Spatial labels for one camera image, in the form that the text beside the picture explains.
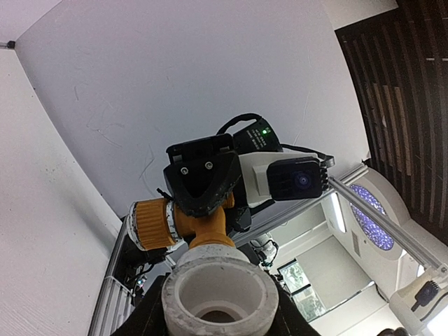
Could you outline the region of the white elbow fitting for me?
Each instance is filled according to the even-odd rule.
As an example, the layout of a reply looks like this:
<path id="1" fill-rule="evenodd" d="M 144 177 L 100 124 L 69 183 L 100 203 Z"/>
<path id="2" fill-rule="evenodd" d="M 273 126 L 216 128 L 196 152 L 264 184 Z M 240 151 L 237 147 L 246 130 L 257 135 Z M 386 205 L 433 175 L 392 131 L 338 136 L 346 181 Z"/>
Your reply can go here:
<path id="1" fill-rule="evenodd" d="M 271 277 L 222 244 L 184 253 L 161 298 L 170 335 L 266 335 L 279 306 Z"/>

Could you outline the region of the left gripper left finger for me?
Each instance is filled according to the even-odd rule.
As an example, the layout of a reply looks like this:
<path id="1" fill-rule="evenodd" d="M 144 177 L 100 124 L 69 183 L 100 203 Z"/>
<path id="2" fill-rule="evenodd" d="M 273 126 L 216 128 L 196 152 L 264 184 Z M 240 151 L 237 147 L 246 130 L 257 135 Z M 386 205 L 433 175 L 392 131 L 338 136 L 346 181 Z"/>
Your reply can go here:
<path id="1" fill-rule="evenodd" d="M 120 336 L 163 336 L 168 335 L 162 306 L 162 287 L 168 275 L 158 276 L 142 301 L 119 327 Z"/>

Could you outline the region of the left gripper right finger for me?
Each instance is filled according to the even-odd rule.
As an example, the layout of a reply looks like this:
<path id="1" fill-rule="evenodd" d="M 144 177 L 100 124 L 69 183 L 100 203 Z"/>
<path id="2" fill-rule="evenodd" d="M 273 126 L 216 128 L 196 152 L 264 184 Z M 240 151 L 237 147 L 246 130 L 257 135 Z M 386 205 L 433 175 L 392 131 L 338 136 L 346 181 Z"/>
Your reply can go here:
<path id="1" fill-rule="evenodd" d="M 276 336 L 311 336 L 315 335 L 313 329 L 296 307 L 291 294 L 284 289 L 274 275 L 270 276 L 276 285 L 279 294 L 279 304 L 269 335 Z"/>

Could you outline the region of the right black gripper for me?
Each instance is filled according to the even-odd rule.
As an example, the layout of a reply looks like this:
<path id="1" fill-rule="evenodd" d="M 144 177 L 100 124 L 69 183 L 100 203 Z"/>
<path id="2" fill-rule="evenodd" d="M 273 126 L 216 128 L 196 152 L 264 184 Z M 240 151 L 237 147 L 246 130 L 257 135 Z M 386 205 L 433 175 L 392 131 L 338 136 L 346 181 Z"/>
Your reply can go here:
<path id="1" fill-rule="evenodd" d="M 218 134 L 171 145 L 164 179 L 174 203 L 187 216 L 211 215 L 229 197 L 241 178 L 238 154 L 230 134 Z M 247 232 L 247 206 L 227 209 L 227 233 Z"/>

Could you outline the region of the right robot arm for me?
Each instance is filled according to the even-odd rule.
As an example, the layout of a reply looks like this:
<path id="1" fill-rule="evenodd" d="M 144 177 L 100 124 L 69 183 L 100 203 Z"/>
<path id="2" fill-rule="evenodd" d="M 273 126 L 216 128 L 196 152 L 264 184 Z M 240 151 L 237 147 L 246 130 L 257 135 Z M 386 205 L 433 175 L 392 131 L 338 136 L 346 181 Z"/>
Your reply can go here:
<path id="1" fill-rule="evenodd" d="M 164 179 L 175 205 L 195 218 L 212 214 L 232 195 L 234 206 L 226 211 L 226 232 L 246 232 L 252 220 L 239 156 L 281 151 L 280 141 L 266 119 L 244 113 L 225 123 L 213 136 L 168 147 Z"/>

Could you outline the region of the gold brass faucet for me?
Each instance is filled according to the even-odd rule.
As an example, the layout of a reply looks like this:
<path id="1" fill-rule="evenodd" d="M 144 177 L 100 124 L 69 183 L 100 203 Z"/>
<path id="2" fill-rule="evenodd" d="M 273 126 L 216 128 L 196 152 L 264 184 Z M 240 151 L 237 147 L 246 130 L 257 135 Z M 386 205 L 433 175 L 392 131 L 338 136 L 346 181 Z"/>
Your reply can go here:
<path id="1" fill-rule="evenodd" d="M 229 196 L 212 214 L 195 218 L 165 198 L 140 201 L 130 207 L 125 226 L 129 238 L 142 251 L 170 248 L 192 235 L 191 249 L 206 244 L 233 247 L 235 243 L 226 233 L 225 210 L 234 206 L 234 197 Z"/>

